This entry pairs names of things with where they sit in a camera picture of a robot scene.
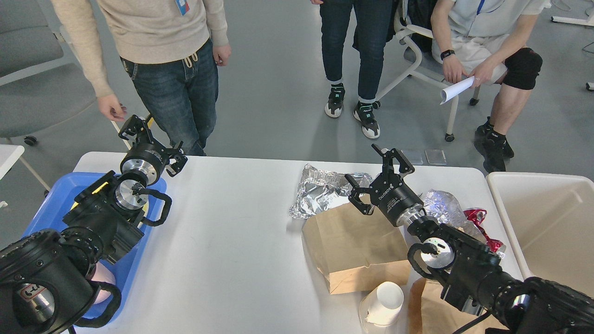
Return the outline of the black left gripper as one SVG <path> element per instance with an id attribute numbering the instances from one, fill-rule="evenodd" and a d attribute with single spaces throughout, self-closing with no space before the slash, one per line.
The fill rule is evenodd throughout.
<path id="1" fill-rule="evenodd" d="M 128 144 L 129 136 L 135 137 L 131 145 Z M 119 130 L 118 137 L 132 147 L 121 162 L 121 173 L 136 171 L 147 186 L 155 184 L 164 169 L 170 177 L 175 177 L 187 163 L 182 149 L 183 141 L 166 149 L 161 144 L 156 144 L 147 120 L 139 116 L 130 116 Z"/>

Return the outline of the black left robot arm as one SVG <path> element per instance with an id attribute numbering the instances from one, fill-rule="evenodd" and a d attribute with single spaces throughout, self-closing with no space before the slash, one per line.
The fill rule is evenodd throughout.
<path id="1" fill-rule="evenodd" d="M 110 171 L 77 195 L 63 217 L 65 230 L 40 230 L 1 251 L 3 334 L 100 328 L 121 306 L 121 290 L 114 283 L 93 279 L 96 266 L 127 255 L 144 235 L 139 225 L 165 222 L 172 200 L 151 186 L 163 171 L 174 177 L 187 162 L 182 141 L 166 148 L 138 116 L 119 131 L 121 139 L 129 136 L 135 142 L 121 174 Z"/>

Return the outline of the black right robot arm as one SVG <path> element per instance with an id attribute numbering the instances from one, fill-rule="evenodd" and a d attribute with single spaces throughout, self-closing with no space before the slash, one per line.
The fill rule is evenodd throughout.
<path id="1" fill-rule="evenodd" d="M 348 199 L 363 214 L 378 208 L 393 226 L 405 225 L 418 238 L 407 255 L 414 271 L 438 281 L 443 286 L 441 298 L 448 304 L 477 315 L 458 334 L 491 315 L 510 334 L 593 332 L 592 298 L 540 277 L 513 278 L 488 245 L 426 213 L 424 203 L 403 180 L 414 167 L 400 150 L 377 145 L 373 149 L 383 159 L 382 171 L 369 187 L 360 187 L 346 174 L 352 186 Z"/>

